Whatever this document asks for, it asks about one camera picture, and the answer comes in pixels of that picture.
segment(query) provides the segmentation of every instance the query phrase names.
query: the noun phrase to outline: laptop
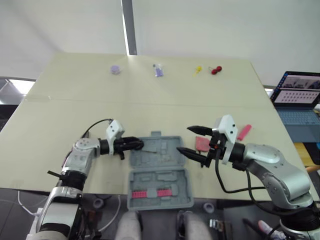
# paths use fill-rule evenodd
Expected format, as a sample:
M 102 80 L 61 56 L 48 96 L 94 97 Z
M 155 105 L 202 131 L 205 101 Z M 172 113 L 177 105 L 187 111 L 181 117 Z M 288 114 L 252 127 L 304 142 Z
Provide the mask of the laptop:
M 270 99 L 294 143 L 320 142 L 320 72 L 286 71 Z

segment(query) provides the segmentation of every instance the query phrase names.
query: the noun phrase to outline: black tip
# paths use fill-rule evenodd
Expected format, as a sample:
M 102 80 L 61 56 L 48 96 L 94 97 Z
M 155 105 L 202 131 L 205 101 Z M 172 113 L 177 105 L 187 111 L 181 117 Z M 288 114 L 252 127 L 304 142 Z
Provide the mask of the black tip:
M 202 136 L 205 135 L 212 135 L 212 128 L 206 127 L 206 126 L 189 126 L 186 129 L 190 130 L 191 132 L 195 134 L 199 134 Z

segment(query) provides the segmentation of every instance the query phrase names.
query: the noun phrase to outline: table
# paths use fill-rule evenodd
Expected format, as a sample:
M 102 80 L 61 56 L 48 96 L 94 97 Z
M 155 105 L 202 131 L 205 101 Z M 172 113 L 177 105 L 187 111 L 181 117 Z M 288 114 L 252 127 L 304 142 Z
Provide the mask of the table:
M 161 63 L 164 77 L 156 78 L 152 65 Z M 111 65 L 123 68 L 119 75 Z M 193 77 L 195 68 L 203 66 Z M 210 75 L 208 66 L 221 65 L 222 72 Z M 195 146 L 191 125 L 212 126 L 216 118 L 232 114 L 239 129 L 253 126 L 244 143 L 276 146 L 286 159 L 305 171 L 294 144 L 264 91 L 251 63 L 242 59 L 125 56 L 60 53 L 20 104 L 0 132 L 0 187 L 51 191 L 72 144 L 93 122 L 119 120 L 125 136 L 147 137 L 151 131 L 163 136 L 181 136 L 188 148 Z M 93 137 L 104 137 L 101 123 Z M 129 152 L 101 156 L 90 170 L 85 193 L 126 194 Z M 194 197 L 248 200 L 247 192 L 224 193 L 213 166 L 200 168 L 188 160 Z M 228 189 L 247 186 L 246 175 L 221 165 Z M 261 182 L 252 176 L 252 185 Z M 311 186 L 315 200 L 319 197 Z M 255 191 L 257 200 L 269 200 L 265 190 Z

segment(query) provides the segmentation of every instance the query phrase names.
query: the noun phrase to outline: tool case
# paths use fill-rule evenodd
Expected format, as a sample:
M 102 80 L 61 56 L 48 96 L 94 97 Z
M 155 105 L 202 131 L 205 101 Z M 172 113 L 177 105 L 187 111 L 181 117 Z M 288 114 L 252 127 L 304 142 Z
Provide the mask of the tool case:
M 131 211 L 190 208 L 194 205 L 186 158 L 176 147 L 183 147 L 180 136 L 140 137 L 141 150 L 132 150 L 127 208 Z

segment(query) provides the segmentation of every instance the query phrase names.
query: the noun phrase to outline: person's leg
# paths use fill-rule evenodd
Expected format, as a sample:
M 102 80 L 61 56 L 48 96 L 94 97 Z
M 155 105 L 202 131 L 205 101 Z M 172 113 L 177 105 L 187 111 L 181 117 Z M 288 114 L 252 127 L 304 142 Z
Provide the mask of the person's leg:
M 123 214 L 116 230 L 115 240 L 141 240 L 141 225 L 135 211 Z
M 186 240 L 213 240 L 208 226 L 191 211 L 183 214 Z

